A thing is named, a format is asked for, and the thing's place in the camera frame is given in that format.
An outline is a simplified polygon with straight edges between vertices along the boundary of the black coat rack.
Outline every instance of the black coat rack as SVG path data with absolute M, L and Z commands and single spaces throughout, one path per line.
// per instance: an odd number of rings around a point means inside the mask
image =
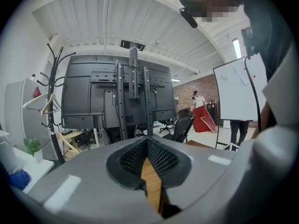
M 42 86 L 48 86 L 48 96 L 47 96 L 47 99 L 49 101 L 49 99 L 50 99 L 50 97 L 51 97 L 51 95 L 52 95 L 52 93 L 54 91 L 54 88 L 64 85 L 64 82 L 62 84 L 60 84 L 60 85 L 55 85 L 58 80 L 64 78 L 64 77 L 60 77 L 60 78 L 56 79 L 56 73 L 57 73 L 57 69 L 58 69 L 58 66 L 59 66 L 60 62 L 63 59 L 65 59 L 66 57 L 72 56 L 72 55 L 76 54 L 76 52 L 74 52 L 72 54 L 69 54 L 69 55 L 66 55 L 62 59 L 60 59 L 61 53 L 62 53 L 62 51 L 63 51 L 64 48 L 62 47 L 60 49 L 58 55 L 55 56 L 55 54 L 54 54 L 54 52 L 53 52 L 53 50 L 52 50 L 52 48 L 51 48 L 51 46 L 50 46 L 49 43 L 47 44 L 47 46 L 49 47 L 49 49 L 52 52 L 54 62 L 53 62 L 53 65 L 52 65 L 50 77 L 48 77 L 47 75 L 43 74 L 42 72 L 40 74 L 47 78 L 48 84 L 43 84 L 39 80 L 37 80 L 36 82 L 38 82 Z M 65 161 L 64 161 L 64 158 L 63 158 L 63 156 L 61 154 L 59 143 L 58 143 L 58 140 L 57 140 L 57 136 L 56 136 L 56 133 L 54 131 L 54 125 L 55 126 L 59 126 L 59 125 L 61 125 L 61 123 L 57 125 L 54 122 L 53 102 L 50 103 L 49 110 L 48 110 L 48 125 L 46 125 L 44 123 L 42 123 L 42 125 L 45 126 L 45 127 L 48 127 L 50 129 L 50 131 L 51 131 L 51 139 L 52 139 L 52 143 L 53 143 L 56 155 L 58 157 L 58 160 L 59 160 L 60 164 L 63 164 Z

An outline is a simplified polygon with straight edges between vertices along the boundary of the ceiling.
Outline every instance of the ceiling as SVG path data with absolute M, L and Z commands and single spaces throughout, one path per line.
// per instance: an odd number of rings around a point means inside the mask
M 128 56 L 121 40 L 138 42 L 145 45 L 139 59 L 169 66 L 181 80 L 236 59 L 232 40 L 242 41 L 240 30 L 249 26 L 242 9 L 213 23 L 197 19 L 193 29 L 180 7 L 179 0 L 34 0 L 32 12 L 69 52 Z

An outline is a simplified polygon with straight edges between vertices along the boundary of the blue object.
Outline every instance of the blue object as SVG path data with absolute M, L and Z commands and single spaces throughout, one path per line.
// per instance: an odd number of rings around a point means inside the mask
M 24 190 L 24 188 L 30 182 L 29 174 L 27 172 L 25 172 L 23 169 L 20 169 L 15 174 L 10 174 L 9 177 L 11 180 L 11 184 L 21 190 Z

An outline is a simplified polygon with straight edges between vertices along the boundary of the potted plant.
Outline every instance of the potted plant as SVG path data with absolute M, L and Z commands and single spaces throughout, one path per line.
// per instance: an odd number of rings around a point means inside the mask
M 43 159 L 43 153 L 41 150 L 41 143 L 36 139 L 24 139 L 24 145 L 28 150 L 28 154 L 32 155 L 36 161 L 40 161 Z

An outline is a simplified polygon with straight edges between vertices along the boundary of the white flower pot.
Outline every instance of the white flower pot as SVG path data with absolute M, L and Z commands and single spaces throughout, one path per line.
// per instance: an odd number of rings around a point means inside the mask
M 36 159 L 37 162 L 43 159 L 43 152 L 41 149 L 34 153 L 34 158 Z

